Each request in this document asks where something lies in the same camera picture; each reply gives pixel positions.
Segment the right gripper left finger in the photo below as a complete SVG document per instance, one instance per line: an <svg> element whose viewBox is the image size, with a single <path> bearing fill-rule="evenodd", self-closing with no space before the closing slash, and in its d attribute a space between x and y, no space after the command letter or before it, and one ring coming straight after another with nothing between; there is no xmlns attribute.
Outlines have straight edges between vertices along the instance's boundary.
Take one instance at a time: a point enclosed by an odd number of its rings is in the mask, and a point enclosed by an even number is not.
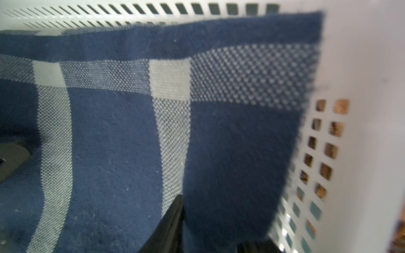
<svg viewBox="0 0 405 253"><path fill-rule="evenodd" d="M184 199L178 195L138 253L182 253Z"/></svg>

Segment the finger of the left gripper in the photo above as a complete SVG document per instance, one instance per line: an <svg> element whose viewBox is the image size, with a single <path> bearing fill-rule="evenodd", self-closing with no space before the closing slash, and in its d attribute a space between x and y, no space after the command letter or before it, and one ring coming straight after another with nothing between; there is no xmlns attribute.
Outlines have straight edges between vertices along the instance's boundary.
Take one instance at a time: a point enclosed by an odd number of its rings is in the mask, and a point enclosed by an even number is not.
<svg viewBox="0 0 405 253"><path fill-rule="evenodd" d="M30 157L31 153L23 143L1 143L1 183L16 172Z"/></svg>

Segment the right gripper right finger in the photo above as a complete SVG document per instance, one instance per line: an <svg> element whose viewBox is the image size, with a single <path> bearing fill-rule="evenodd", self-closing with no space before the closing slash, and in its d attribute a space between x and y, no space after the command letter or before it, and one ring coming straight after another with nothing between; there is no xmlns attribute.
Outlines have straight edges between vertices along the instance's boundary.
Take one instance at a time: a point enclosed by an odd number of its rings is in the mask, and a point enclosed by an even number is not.
<svg viewBox="0 0 405 253"><path fill-rule="evenodd" d="M279 247L272 241L247 241L237 247L238 253L281 253Z"/></svg>

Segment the navy plaid scarf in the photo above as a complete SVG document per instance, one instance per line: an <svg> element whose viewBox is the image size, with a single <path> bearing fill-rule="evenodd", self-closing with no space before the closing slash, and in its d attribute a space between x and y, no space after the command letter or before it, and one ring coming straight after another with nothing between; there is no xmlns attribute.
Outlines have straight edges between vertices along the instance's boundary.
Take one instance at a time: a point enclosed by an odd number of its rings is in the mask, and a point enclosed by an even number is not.
<svg viewBox="0 0 405 253"><path fill-rule="evenodd" d="M178 195L185 253L266 241L322 12L1 32L1 252L137 253Z"/></svg>

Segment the brown plaid fringed scarf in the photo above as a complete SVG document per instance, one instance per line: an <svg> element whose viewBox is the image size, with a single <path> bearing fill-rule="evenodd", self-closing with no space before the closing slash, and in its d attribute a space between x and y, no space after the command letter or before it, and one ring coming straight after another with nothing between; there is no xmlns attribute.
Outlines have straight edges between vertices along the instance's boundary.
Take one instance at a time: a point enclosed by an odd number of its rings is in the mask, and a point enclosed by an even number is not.
<svg viewBox="0 0 405 253"><path fill-rule="evenodd" d="M295 162L294 250L387 253L405 194L404 142L353 100L316 100Z"/></svg>

